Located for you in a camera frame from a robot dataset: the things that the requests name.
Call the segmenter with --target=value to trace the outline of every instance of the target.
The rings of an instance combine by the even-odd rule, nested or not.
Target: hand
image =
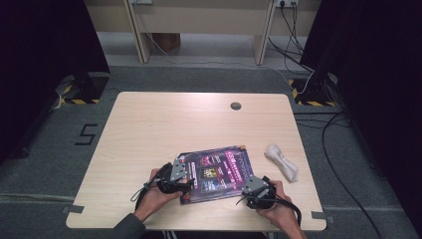
[[[158,171],[158,168],[151,170],[151,179]],[[167,202],[180,197],[182,192],[174,192],[171,194],[162,193],[158,187],[155,186],[155,183],[152,184],[152,187],[148,192],[143,196],[142,200],[139,203],[139,206],[134,211],[134,215],[141,221],[145,221],[150,215],[157,212],[161,207],[163,207]]]
[[[277,188],[277,195],[282,199],[292,202],[292,199],[285,194],[283,183],[281,181],[271,180]],[[277,226],[280,230],[285,231],[290,238],[307,238],[304,231],[298,224],[293,209],[279,203],[274,203],[273,207],[269,209],[257,209],[260,216],[266,217],[271,223]]]

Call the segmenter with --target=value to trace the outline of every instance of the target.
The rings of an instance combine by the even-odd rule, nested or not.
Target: power strip
[[[296,6],[298,6],[298,4],[299,4],[299,0],[277,0],[276,7],[280,7],[280,3],[282,1],[285,1],[285,8],[293,8],[293,6],[294,6],[293,3],[296,3]]]

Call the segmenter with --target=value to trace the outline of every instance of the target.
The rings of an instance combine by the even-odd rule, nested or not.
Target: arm
[[[149,178],[152,178],[157,171],[157,168],[152,169]],[[181,194],[182,192],[164,194],[157,187],[151,187],[136,210],[129,213],[112,229],[112,235],[109,238],[138,239],[145,232],[143,222],[167,202],[180,197]]]
[[[277,194],[290,202],[292,199],[285,194],[283,190],[283,183],[281,181],[271,181],[276,188]],[[279,203],[274,203],[273,207],[269,209],[257,209],[257,213],[271,221],[273,225],[280,230],[286,232],[291,239],[306,239],[307,235],[301,229],[295,216],[295,212],[286,206]]]

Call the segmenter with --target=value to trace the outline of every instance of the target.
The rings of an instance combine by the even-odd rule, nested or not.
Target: sleeve
[[[112,229],[108,238],[113,239],[138,239],[145,232],[145,225],[132,213],[127,214]]]

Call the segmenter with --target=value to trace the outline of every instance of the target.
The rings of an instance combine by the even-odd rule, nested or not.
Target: book
[[[194,178],[192,189],[180,197],[181,204],[239,196],[254,174],[245,146],[183,152],[177,159],[185,164],[183,180]]]

